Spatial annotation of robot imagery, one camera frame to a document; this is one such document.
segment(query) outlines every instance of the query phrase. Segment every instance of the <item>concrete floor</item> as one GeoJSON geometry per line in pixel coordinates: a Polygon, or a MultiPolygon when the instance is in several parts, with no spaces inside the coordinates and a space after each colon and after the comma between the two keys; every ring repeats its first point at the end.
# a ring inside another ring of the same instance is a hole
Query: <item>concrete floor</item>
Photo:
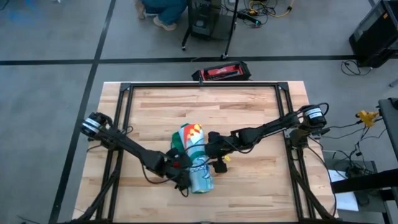
{"type": "MultiPolygon", "coordinates": [[[[288,0],[279,0],[283,4],[288,0]]],[[[93,59],[110,0],[11,1],[0,11],[0,60],[93,59]]],[[[351,55],[348,37],[370,10],[367,0],[298,0],[283,18],[261,29],[238,22],[230,56],[351,55]]],[[[190,38],[180,50],[186,15],[175,32],[138,21],[132,1],[117,0],[101,58],[218,57],[224,42],[190,38]]],[[[222,62],[100,64],[86,114],[98,105],[107,81],[185,81],[200,68],[222,62]]],[[[353,123],[359,110],[375,110],[379,99],[398,95],[397,60],[365,77],[340,72],[339,60],[248,62],[253,80],[303,80],[312,103],[328,102],[331,125],[353,123]]],[[[49,219],[91,64],[0,66],[0,220],[39,223],[49,219]]],[[[369,135],[378,135],[378,123],[369,135]]],[[[333,130],[339,136],[351,130],[333,130]]],[[[326,150],[351,151],[359,136],[323,139],[326,150]]],[[[76,200],[87,142],[80,138],[59,221],[69,220],[76,200]]],[[[377,169],[397,168],[387,135],[361,147],[377,169]]],[[[391,213],[398,214],[396,206],[391,213]]],[[[347,221],[381,223],[378,213],[339,211],[347,221]]]]}

